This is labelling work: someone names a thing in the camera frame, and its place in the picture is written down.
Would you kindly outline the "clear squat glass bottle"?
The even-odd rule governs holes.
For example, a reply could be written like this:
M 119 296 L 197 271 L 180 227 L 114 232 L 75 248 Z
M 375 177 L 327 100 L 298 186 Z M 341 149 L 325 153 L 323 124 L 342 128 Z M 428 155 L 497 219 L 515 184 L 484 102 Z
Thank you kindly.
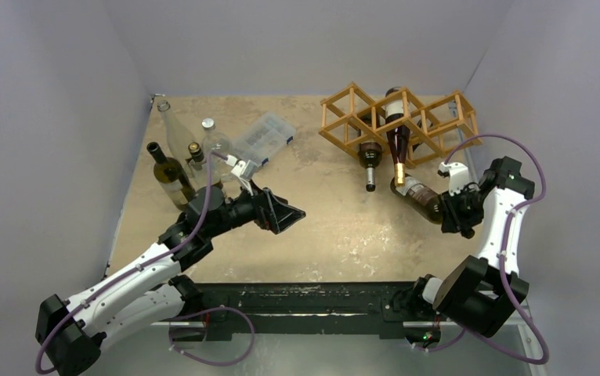
M 212 118 L 205 118 L 201 122 L 201 125 L 204 130 L 202 148 L 205 155 L 215 151 L 217 154 L 222 156 L 235 156 L 230 138 L 216 128 L 215 121 Z M 215 178 L 219 177 L 222 183 L 229 182 L 232 179 L 230 172 L 232 167 L 229 166 L 222 158 L 212 156 L 211 168 L 213 176 Z

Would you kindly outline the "green bottle cream label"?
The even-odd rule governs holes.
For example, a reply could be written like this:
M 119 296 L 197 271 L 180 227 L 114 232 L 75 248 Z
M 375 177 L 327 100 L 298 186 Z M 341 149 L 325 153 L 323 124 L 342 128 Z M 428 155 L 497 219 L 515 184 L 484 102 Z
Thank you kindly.
M 188 180 L 183 167 L 173 157 L 167 157 L 157 142 L 150 142 L 146 150 L 154 159 L 153 174 L 172 203 L 180 210 L 188 208 L 196 190 Z

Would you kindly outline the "clear tall glass bottle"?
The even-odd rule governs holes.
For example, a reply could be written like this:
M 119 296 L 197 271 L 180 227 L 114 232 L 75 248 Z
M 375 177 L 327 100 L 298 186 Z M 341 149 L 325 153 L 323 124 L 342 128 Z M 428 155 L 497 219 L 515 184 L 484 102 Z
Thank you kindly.
M 183 167 L 188 167 L 192 158 L 189 146 L 197 141 L 197 137 L 176 117 L 171 104 L 167 100 L 158 101 L 157 110 L 164 122 L 167 144 L 172 156 Z

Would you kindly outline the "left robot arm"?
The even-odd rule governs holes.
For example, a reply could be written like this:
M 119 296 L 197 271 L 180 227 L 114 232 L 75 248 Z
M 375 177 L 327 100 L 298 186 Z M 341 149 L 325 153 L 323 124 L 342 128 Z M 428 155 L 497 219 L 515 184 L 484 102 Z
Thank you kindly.
M 189 207 L 138 258 L 116 273 L 68 298 L 51 295 L 38 311 L 38 374 L 79 375 L 99 358 L 114 318 L 165 280 L 197 264 L 212 239 L 250 222 L 271 233 L 284 232 L 306 213 L 268 188 L 242 190 L 234 200 L 206 186 Z

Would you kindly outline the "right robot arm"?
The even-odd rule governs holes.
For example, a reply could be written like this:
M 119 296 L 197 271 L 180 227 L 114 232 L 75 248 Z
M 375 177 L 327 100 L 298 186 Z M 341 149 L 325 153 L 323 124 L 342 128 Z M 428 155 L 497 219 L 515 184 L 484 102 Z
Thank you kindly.
M 418 278 L 411 289 L 392 298 L 395 307 L 419 319 L 443 314 L 486 338 L 498 332 L 529 291 L 519 276 L 517 247 L 525 215 L 520 206 L 533 199 L 535 183 L 522 176 L 521 167 L 513 158 L 497 158 L 476 183 L 465 164 L 439 165 L 449 189 L 441 194 L 429 190 L 418 208 L 432 213 L 443 233 L 471 239 L 481 226 L 479 250 L 445 279 Z

